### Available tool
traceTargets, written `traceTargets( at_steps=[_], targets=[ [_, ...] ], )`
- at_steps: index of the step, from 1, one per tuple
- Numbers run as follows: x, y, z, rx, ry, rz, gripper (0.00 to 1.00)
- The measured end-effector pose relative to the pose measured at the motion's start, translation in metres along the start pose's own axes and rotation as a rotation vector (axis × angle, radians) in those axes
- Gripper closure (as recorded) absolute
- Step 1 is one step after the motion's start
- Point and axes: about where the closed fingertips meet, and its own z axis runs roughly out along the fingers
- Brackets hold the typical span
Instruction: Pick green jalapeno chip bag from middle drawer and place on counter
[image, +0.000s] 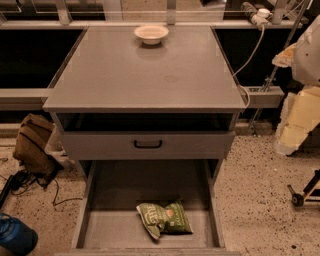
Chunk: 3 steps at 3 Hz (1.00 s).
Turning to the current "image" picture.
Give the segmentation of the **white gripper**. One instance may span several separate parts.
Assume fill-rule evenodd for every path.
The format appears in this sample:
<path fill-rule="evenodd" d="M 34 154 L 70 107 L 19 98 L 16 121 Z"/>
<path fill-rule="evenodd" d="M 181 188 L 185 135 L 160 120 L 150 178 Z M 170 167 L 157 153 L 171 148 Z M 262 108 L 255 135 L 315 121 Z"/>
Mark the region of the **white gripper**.
<path fill-rule="evenodd" d="M 295 48 L 295 43 L 286 47 L 272 59 L 272 64 L 291 67 Z M 320 87 L 306 86 L 297 94 L 289 93 L 283 102 L 280 118 L 274 150 L 280 155 L 291 155 L 320 124 Z"/>

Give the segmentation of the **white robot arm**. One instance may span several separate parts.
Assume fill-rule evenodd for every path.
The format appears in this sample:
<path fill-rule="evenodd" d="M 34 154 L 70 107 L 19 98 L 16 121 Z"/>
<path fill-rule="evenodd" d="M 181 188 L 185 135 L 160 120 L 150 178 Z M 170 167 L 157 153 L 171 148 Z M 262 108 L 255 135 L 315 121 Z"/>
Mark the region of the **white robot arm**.
<path fill-rule="evenodd" d="M 300 92 L 289 93 L 284 100 L 275 134 L 275 151 L 291 155 L 320 124 L 320 15 L 272 63 L 290 67 L 293 79 L 304 85 Z"/>

